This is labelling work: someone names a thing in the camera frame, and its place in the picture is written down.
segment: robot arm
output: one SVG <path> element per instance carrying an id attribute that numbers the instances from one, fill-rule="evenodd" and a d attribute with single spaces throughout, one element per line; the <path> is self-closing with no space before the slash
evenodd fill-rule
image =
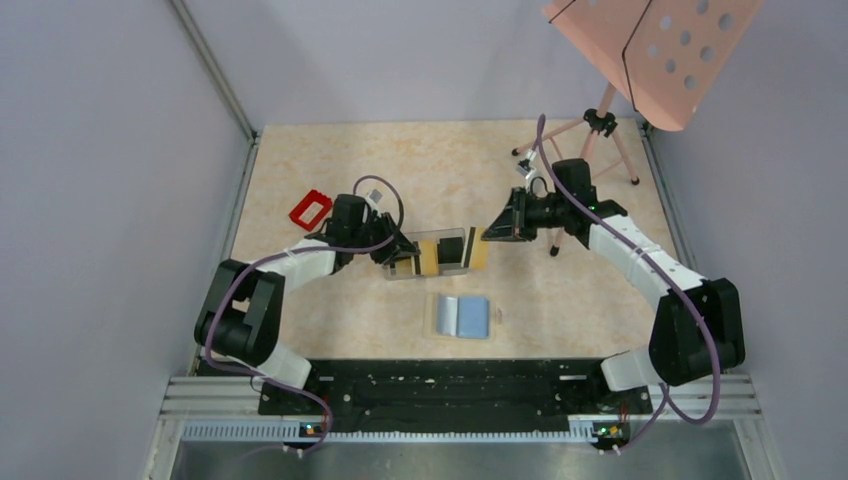
<path id="1" fill-rule="evenodd" d="M 739 295 L 726 279 L 708 280 L 675 261 L 645 236 L 611 200 L 598 201 L 588 164 L 582 159 L 553 164 L 554 173 L 577 200 L 638 247 L 636 253 L 612 233 L 576 209 L 559 192 L 538 196 L 528 192 L 533 183 L 532 156 L 528 156 L 527 186 L 513 188 L 504 211 L 483 233 L 483 240 L 520 242 L 536 238 L 538 228 L 563 228 L 589 250 L 603 256 L 621 272 L 656 312 L 648 345 L 604 359 L 594 379 L 601 393 L 664 382 L 669 385 L 711 373 L 709 353 L 694 319 L 670 286 L 648 265 L 650 256 L 693 301 L 712 333 L 721 367 L 745 358 Z"/>
<path id="2" fill-rule="evenodd" d="M 393 236 L 392 242 L 370 252 L 371 259 L 384 264 L 418 253 L 400 233 L 391 215 L 380 214 L 373 202 L 356 195 L 339 195 L 330 218 L 316 233 L 309 234 L 290 251 L 312 247 L 315 251 L 290 254 L 261 265 L 237 288 L 233 301 L 248 301 L 244 310 L 230 302 L 216 328 L 212 350 L 293 387 L 302 388 L 311 370 L 308 360 L 278 342 L 283 299 L 304 284 L 341 270 L 353 254 L 333 247 L 364 248 Z M 226 291 L 248 266 L 226 260 L 218 266 L 194 338 L 203 345 Z"/>

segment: blue cloth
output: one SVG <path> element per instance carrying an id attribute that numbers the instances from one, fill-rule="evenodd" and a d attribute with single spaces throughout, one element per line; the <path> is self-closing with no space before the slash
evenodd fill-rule
<path id="1" fill-rule="evenodd" d="M 489 299 L 459 297 L 456 336 L 460 338 L 489 338 Z"/>

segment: black base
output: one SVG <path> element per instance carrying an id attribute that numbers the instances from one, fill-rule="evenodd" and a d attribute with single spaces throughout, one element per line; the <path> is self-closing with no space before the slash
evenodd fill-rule
<path id="1" fill-rule="evenodd" d="M 336 432 L 567 431 L 568 415 L 650 413 L 647 389 L 607 396 L 585 379 L 600 359 L 545 360 L 310 360 L 305 389 L 333 410 Z M 262 387 L 260 415 L 321 415 L 302 396 Z"/>

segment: tripod head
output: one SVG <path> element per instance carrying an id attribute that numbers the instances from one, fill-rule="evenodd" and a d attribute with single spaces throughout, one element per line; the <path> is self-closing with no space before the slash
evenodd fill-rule
<path id="1" fill-rule="evenodd" d="M 589 164 L 582 158 L 560 160 L 552 166 L 554 174 L 574 197 L 601 218 L 627 212 L 615 201 L 598 202 L 592 185 Z M 524 187 L 515 187 L 503 212 L 483 232 L 489 242 L 531 242 L 539 228 L 563 228 L 588 248 L 592 220 L 580 212 L 558 191 L 544 197 L 536 196 Z"/>

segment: light wood surface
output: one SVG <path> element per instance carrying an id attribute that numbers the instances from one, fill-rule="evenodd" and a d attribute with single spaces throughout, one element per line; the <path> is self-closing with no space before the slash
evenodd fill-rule
<path id="1" fill-rule="evenodd" d="M 618 131 L 642 183 L 632 186 L 626 170 L 615 169 L 595 180 L 599 198 L 618 201 L 673 252 L 636 124 L 621 119 Z M 335 198 L 369 173 L 400 191 L 406 232 L 486 227 L 510 188 L 523 184 L 509 152 L 534 132 L 535 121 L 527 120 L 267 127 L 233 258 L 254 260 L 294 245 L 306 232 L 288 212 L 310 189 Z M 563 154 L 576 156 L 586 133 L 583 125 L 558 137 Z M 553 149 L 549 155 L 555 159 Z M 599 139 L 593 171 L 618 157 L 611 140 Z M 390 192 L 381 191 L 380 207 L 396 216 Z M 548 256 L 549 241 L 540 232 L 533 243 L 491 244 L 486 270 L 456 277 L 390 282 L 370 258 L 357 258 L 285 299 L 281 338 L 311 358 L 587 357 L 646 342 L 654 315 L 639 293 L 576 240 L 567 240 L 557 258 Z M 436 292 L 489 297 L 493 338 L 428 335 L 425 301 Z"/>

